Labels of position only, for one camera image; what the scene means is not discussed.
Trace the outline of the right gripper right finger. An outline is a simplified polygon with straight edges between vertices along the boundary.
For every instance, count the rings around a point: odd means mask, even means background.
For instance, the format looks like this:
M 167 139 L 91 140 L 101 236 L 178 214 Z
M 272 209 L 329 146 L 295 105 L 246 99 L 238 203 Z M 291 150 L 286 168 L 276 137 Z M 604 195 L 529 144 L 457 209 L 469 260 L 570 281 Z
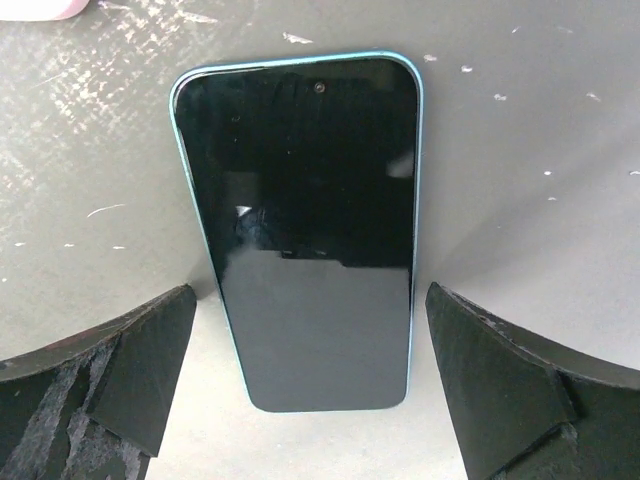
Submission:
M 639 373 L 432 283 L 425 300 L 470 479 L 636 479 Z

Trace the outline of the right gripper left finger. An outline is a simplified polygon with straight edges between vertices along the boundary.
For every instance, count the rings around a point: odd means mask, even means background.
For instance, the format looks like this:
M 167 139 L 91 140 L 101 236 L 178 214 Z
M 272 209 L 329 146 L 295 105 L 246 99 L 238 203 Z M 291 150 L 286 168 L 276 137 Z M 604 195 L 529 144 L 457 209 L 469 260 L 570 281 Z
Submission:
M 196 312 L 175 287 L 1 363 L 1 476 L 143 479 L 159 454 Z

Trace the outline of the teal phone black screen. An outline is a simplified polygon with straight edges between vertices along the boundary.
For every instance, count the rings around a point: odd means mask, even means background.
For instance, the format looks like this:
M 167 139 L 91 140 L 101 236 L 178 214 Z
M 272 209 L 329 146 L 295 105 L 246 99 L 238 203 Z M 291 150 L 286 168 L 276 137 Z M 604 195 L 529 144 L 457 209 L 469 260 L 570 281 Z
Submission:
M 203 65 L 169 118 L 251 403 L 409 389 L 424 85 L 385 50 Z

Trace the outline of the pink phone case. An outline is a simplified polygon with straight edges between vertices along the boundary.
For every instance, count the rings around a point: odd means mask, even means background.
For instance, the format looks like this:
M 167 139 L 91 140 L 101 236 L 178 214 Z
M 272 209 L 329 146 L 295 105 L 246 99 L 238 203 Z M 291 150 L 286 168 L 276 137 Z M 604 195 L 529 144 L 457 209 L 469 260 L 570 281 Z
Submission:
M 1 0 L 0 19 L 8 22 L 57 21 L 81 13 L 89 0 Z

